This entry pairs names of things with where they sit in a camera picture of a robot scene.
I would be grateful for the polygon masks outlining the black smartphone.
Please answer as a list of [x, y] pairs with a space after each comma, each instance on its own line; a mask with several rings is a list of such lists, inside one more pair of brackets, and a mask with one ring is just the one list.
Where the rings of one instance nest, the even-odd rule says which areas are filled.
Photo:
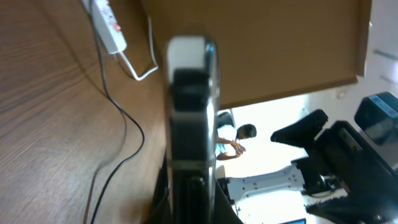
[[202, 35], [177, 35], [168, 44], [167, 168], [174, 223], [211, 223], [215, 201], [218, 56]]

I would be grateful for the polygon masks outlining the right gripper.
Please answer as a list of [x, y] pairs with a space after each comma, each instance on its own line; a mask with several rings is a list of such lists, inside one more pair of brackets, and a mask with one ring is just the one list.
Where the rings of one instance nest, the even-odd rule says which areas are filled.
[[338, 224], [377, 224], [397, 220], [397, 173], [346, 121], [323, 129], [328, 116], [315, 110], [275, 131], [271, 141], [306, 148], [322, 175], [337, 178], [347, 196], [317, 202], [306, 212]]

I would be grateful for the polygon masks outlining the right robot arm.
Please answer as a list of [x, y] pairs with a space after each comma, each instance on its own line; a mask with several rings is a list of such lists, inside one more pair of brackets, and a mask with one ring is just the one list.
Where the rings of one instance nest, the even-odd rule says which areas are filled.
[[306, 206], [309, 214], [333, 223], [387, 223], [397, 220], [397, 172], [376, 151], [397, 136], [397, 98], [388, 92], [362, 99], [354, 124], [315, 110], [274, 132], [272, 142], [301, 147], [307, 156], [268, 174], [227, 177], [219, 183], [231, 205], [280, 190], [315, 196], [338, 189], [344, 197]]

